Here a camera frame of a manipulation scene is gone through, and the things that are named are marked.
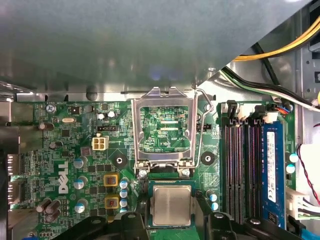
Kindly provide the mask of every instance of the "metal panel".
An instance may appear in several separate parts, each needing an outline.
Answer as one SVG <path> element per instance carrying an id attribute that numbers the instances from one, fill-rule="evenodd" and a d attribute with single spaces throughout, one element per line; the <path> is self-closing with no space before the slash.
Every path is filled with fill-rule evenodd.
<path id="1" fill-rule="evenodd" d="M 4 0 L 0 76 L 36 92 L 181 91 L 310 0 Z"/>

